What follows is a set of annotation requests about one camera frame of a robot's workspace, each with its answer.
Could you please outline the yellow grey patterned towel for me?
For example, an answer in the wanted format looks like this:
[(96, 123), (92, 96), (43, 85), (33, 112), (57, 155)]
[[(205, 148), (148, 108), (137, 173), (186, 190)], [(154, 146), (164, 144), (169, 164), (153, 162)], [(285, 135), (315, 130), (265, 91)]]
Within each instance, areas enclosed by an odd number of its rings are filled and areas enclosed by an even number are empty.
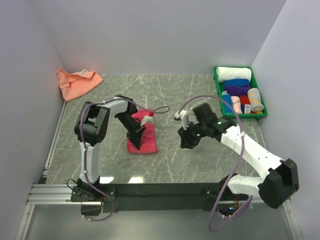
[(264, 105), (262, 104), (261, 94), (257, 88), (251, 88), (247, 92), (248, 100), (251, 105), (252, 112), (262, 112), (264, 110)]

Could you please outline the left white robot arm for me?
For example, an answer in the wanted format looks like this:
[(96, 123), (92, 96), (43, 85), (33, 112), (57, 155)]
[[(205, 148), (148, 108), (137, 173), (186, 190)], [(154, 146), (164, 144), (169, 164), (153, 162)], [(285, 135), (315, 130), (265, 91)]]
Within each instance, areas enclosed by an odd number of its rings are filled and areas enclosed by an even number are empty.
[(134, 100), (122, 95), (116, 95), (105, 102), (86, 101), (83, 104), (74, 127), (81, 147), (81, 170), (77, 187), (89, 201), (97, 200), (101, 194), (99, 149), (107, 133), (109, 118), (116, 118), (122, 123), (127, 130), (126, 138), (139, 150), (146, 127), (132, 117), (137, 112)]

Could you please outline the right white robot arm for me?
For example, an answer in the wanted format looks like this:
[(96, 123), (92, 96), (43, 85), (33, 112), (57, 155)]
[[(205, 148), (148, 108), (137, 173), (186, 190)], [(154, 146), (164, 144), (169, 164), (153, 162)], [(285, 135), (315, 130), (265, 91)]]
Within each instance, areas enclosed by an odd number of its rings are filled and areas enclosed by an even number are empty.
[(239, 154), (258, 173), (257, 177), (233, 174), (220, 187), (220, 195), (230, 200), (243, 194), (260, 197), (273, 209), (280, 207), (299, 190), (298, 166), (290, 158), (281, 159), (254, 141), (228, 116), (218, 118), (207, 103), (193, 109), (197, 123), (188, 120), (185, 110), (175, 113), (182, 123), (178, 134), (182, 149), (193, 149), (201, 138), (210, 137)]

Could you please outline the light blue rolled towel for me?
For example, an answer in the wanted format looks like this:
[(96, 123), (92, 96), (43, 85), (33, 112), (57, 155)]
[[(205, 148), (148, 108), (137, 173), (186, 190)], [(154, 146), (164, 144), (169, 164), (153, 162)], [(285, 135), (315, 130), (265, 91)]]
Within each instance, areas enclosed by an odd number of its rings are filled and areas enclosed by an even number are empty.
[(222, 99), (224, 100), (224, 110), (226, 114), (231, 114), (233, 113), (233, 103), (232, 103), (232, 99), (231, 96), (226, 93), (222, 95)]

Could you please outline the pink white rolled towel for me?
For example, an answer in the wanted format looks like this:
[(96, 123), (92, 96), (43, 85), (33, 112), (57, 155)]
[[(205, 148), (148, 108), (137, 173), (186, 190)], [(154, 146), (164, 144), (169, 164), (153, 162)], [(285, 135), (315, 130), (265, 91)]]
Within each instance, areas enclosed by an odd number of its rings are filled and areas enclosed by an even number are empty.
[(241, 100), (239, 96), (231, 96), (232, 106), (237, 114), (242, 114)]

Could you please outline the purple rolled towel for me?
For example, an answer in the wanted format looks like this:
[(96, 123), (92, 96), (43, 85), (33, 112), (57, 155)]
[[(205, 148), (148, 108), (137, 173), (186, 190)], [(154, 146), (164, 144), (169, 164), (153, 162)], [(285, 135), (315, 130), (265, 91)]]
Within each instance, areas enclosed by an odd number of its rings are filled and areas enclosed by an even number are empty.
[(228, 86), (227, 85), (224, 87), (224, 90), (226, 91), (227, 94), (229, 94), (230, 96), (237, 96), (237, 97), (247, 95), (250, 89), (251, 87), (249, 85), (245, 85), (245, 86)]

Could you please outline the green plastic bin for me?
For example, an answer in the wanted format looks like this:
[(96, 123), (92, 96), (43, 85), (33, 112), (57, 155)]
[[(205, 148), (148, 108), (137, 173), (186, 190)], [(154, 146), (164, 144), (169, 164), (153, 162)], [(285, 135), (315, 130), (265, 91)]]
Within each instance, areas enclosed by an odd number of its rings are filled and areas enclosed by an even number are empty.
[[(215, 81), (215, 84), (216, 84), (217, 94), (218, 94), (218, 96), (222, 99), (222, 95), (223, 95), (223, 94), (227, 94), (227, 92), (225, 91), (225, 88), (224, 88), (224, 86), (223, 86), (223, 82), (220, 83), (220, 82), (218, 81), (218, 76), (217, 76), (217, 74), (216, 74), (216, 68), (217, 68), (217, 67), (218, 67), (218, 66), (215, 66), (215, 67), (213, 68), (214, 81)], [(251, 89), (252, 89), (252, 88), (257, 88), (257, 89), (259, 90), (259, 92), (260, 92), (260, 89), (259, 89), (259, 86), (258, 86), (258, 84), (257, 84), (257, 82), (256, 82), (256, 78), (255, 78), (255, 75), (254, 75), (253, 70), (252, 70), (250, 67), (245, 67), (245, 68), (249, 68), (249, 69), (251, 70), (251, 72), (252, 72), (251, 81), (250, 81), (250, 88), (251, 88)], [(263, 104), (263, 106), (264, 106), (263, 111), (253, 112), (253, 111), (251, 110), (251, 114), (243, 114), (243, 113), (240, 114), (240, 113), (239, 113), (239, 117), (240, 117), (241, 119), (256, 119), (256, 120), (259, 120), (259, 119), (262, 119), (262, 118), (266, 117), (266, 116), (268, 115), (268, 112), (267, 112), (267, 108), (265, 107), (265, 104), (264, 104), (264, 101), (263, 101), (262, 96), (261, 96), (261, 101), (262, 101), (262, 104)], [(226, 113), (226, 112), (225, 112), (224, 102), (221, 102), (221, 103), (220, 103), (220, 107), (221, 107), (222, 114), (223, 114), (224, 116), (228, 116), (228, 117), (233, 118), (233, 119), (236, 117), (236, 116), (234, 115), (234, 113)]]

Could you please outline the red rolled towel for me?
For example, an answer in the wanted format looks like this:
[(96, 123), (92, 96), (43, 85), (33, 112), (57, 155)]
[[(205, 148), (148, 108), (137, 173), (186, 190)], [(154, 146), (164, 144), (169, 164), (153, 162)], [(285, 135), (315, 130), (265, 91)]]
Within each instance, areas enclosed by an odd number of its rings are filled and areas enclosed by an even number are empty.
[(251, 114), (251, 103), (247, 95), (240, 96), (241, 111), (243, 114)]

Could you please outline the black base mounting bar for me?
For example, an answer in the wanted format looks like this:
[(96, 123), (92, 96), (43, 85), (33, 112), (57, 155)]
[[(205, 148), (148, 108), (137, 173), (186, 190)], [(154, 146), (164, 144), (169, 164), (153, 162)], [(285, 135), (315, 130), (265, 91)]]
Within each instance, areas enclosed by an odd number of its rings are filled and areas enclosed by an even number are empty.
[(222, 183), (105, 183), (98, 190), (86, 183), (71, 191), (70, 201), (82, 205), (81, 212), (99, 215), (111, 211), (210, 211)]

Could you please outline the salmon orange towel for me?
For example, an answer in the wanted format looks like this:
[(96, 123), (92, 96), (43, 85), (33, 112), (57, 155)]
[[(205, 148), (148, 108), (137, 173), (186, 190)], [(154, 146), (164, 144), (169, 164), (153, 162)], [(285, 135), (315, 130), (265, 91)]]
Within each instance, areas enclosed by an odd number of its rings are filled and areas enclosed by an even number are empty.
[(86, 76), (82, 76), (80, 72), (68, 73), (61, 67), (57, 69), (59, 88), (66, 102), (86, 95), (103, 82), (95, 71), (88, 71)]

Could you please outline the white label on salmon towel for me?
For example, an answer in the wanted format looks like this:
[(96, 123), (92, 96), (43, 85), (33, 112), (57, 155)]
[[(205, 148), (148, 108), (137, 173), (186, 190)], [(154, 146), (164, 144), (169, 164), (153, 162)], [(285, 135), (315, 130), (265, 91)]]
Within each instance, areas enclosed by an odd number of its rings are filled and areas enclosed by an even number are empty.
[(82, 76), (86, 76), (87, 75), (87, 73), (88, 73), (88, 71), (86, 70), (86, 69), (83, 69), (81, 72), (80, 72), (80, 74), (82, 75)]

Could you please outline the aluminium rail frame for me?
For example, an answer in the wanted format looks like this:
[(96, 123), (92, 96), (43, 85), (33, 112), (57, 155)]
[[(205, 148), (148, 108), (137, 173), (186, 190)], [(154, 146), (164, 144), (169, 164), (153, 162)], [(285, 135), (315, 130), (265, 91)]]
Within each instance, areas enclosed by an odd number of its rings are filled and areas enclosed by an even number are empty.
[[(80, 173), (80, 146), (73, 134), (74, 110), (65, 110), (45, 166), (45, 184), (31, 187), (17, 233), (25, 240), (298, 240), (301, 238), (291, 201), (271, 209), (254, 199), (246, 212), (216, 232), (208, 230), (209, 211), (119, 211), (105, 221), (81, 216), (71, 202), (68, 179)], [(131, 155), (126, 129), (111, 119), (99, 152), (101, 180), (111, 184), (213, 183), (229, 174), (238, 155), (211, 138), (192, 150), (181, 149), (173, 114), (155, 118), (159, 152)]]

